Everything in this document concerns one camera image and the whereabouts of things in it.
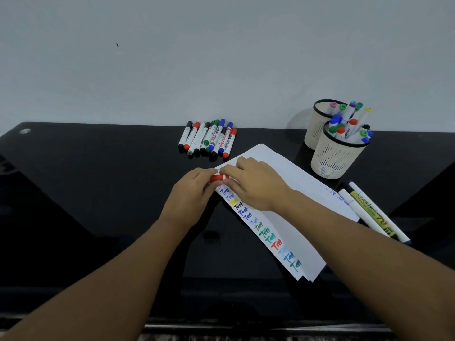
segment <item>stack of paper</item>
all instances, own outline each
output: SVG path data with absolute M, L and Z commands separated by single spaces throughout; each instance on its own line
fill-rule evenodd
M 266 145 L 258 144 L 240 156 L 266 162 L 278 172 L 292 189 L 300 191 L 312 200 L 351 220 L 359 220 L 356 213 L 336 191 L 319 182 Z M 235 157 L 216 168 L 220 169 L 227 164 L 235 166 L 237 158 Z M 220 185 L 217 192 L 297 280 L 302 276 L 310 281 L 316 279 L 324 268 L 325 262 L 310 242 L 290 223 L 276 213 L 259 211 L 244 204 L 225 185 Z

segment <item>red marker cap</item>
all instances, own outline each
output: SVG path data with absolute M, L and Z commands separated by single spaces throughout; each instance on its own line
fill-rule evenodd
M 210 179 L 208 180 L 210 183 L 216 181 L 216 180 L 224 180 L 224 179 L 227 179 L 229 178 L 228 175 L 213 175 L 212 177 L 210 177 Z

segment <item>left hand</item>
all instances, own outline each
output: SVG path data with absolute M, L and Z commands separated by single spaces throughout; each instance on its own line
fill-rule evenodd
M 221 181 L 208 183 L 217 169 L 196 168 L 175 183 L 164 204 L 160 219 L 167 224 L 181 227 L 185 232 L 192 228 L 202 215 L 208 199 Z

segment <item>white mesh pen holder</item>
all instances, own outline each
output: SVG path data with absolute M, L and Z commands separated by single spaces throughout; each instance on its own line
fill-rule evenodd
M 311 149 L 315 149 L 318 144 L 319 137 L 322 133 L 322 128 L 324 123 L 332 119 L 332 115 L 326 114 L 328 106 L 331 102 L 336 102 L 337 104 L 344 104 L 338 100 L 333 99 L 321 99 L 314 103 L 313 110 L 310 117 L 310 122 L 308 123 L 307 132 L 305 134 L 304 143 Z
M 365 144 L 349 144 L 330 135 L 327 127 L 328 121 L 323 125 L 318 145 L 311 159 L 311 168 L 323 178 L 337 179 L 346 172 L 371 140 Z

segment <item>white wall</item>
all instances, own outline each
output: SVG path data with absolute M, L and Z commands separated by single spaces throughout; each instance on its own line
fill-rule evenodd
M 21 121 L 302 127 L 321 98 L 364 102 L 376 130 L 454 131 L 454 10 L 455 0 L 0 0 L 0 134 Z

